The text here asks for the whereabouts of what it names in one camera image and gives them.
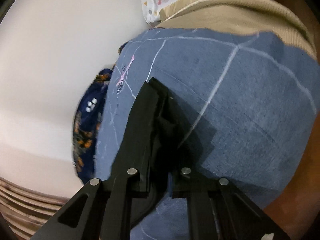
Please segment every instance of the wooden floor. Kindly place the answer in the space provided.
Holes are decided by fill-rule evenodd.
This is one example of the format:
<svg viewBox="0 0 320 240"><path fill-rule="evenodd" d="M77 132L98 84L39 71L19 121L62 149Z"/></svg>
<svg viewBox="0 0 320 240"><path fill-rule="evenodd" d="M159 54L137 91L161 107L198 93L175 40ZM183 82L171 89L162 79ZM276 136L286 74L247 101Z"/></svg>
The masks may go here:
<svg viewBox="0 0 320 240"><path fill-rule="evenodd" d="M320 24L304 0L275 0L292 10L315 39L320 59ZM320 210L320 115L298 169L281 196L265 212L292 238L300 239ZM308 240L320 239L320 236Z"/></svg>

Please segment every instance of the stacked wooden board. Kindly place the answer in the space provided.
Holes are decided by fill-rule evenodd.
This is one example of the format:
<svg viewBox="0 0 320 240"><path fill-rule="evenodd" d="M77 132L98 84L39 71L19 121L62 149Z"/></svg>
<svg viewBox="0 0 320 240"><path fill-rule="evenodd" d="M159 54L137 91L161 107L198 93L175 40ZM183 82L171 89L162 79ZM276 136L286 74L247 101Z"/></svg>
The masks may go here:
<svg viewBox="0 0 320 240"><path fill-rule="evenodd" d="M12 231L23 239L31 236L68 199L34 192L0 178L0 212Z"/></svg>

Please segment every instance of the metal pin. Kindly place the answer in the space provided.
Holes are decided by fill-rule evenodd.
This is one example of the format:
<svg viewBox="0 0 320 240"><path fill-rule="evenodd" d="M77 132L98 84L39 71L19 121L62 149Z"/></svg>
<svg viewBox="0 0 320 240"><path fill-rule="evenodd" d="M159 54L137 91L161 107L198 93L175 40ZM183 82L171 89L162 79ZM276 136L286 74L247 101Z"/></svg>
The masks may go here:
<svg viewBox="0 0 320 240"><path fill-rule="evenodd" d="M130 169L128 169L128 171L127 171L127 173L129 174L129 175L134 175L134 174L136 174L138 171L137 171L137 169L135 169L135 168L130 168Z"/></svg>
<svg viewBox="0 0 320 240"><path fill-rule="evenodd" d="M219 183L223 186L226 186L229 184L229 180L227 180L226 178L221 178L219 179Z"/></svg>
<svg viewBox="0 0 320 240"><path fill-rule="evenodd" d="M183 173L183 174L190 174L191 173L191 169L190 168L187 168L187 167L184 167L184 168L182 168L181 169L181 172Z"/></svg>
<svg viewBox="0 0 320 240"><path fill-rule="evenodd" d="M99 183L100 183L100 180L97 179L97 178L94 178L94 179L91 179L91 180L90 180L90 185L92 185L92 186L96 186L96 185L98 185Z"/></svg>

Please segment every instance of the blue cloth with white lines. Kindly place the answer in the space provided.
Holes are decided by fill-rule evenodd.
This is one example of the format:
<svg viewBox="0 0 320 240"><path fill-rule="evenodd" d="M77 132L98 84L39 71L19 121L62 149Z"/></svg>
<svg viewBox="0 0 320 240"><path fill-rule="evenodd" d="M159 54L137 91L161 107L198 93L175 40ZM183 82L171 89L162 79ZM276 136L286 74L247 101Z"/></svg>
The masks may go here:
<svg viewBox="0 0 320 240"><path fill-rule="evenodd" d="M122 50L109 84L96 150L107 179L130 109L155 77L185 115L185 139L208 177L227 177L261 208L292 178L320 104L319 66L273 33L150 29ZM185 199L167 195L131 239L188 239Z"/></svg>

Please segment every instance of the beige fabric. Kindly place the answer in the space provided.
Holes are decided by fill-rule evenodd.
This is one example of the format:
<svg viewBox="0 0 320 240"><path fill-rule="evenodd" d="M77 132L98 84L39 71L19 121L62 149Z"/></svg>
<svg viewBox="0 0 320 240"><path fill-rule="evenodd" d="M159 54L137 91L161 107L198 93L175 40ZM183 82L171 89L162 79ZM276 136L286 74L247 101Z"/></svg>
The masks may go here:
<svg viewBox="0 0 320 240"><path fill-rule="evenodd" d="M209 28L249 35L270 31L286 45L316 59L307 28L288 8L272 0L179 0L160 11L162 28Z"/></svg>

